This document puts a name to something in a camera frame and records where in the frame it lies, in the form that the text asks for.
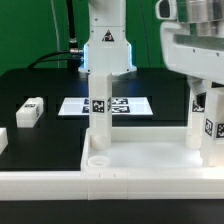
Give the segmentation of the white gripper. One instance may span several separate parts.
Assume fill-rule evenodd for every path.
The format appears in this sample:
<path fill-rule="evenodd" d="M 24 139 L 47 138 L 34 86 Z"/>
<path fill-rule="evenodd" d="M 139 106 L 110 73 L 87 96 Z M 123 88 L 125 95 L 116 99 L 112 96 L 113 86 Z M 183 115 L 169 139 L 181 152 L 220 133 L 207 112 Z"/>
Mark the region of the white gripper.
<path fill-rule="evenodd" d="M 189 75 L 191 106 L 204 108 L 211 81 L 224 82 L 224 31 L 218 36 L 194 36 L 187 24 L 165 21 L 160 39 L 166 67 Z"/>

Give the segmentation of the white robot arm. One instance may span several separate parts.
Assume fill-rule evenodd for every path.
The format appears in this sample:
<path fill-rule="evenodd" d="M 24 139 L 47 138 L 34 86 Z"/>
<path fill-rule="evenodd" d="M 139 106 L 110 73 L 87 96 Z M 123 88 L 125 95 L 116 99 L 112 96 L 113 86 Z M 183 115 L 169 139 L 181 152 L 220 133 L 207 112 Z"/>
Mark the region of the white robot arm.
<path fill-rule="evenodd" d="M 92 110 L 111 110 L 112 78 L 133 72 L 126 39 L 126 0 L 89 0 L 90 37 L 83 65 Z M 158 0 L 155 6 L 166 67 L 188 76 L 191 89 L 204 80 L 224 85 L 224 0 Z"/>

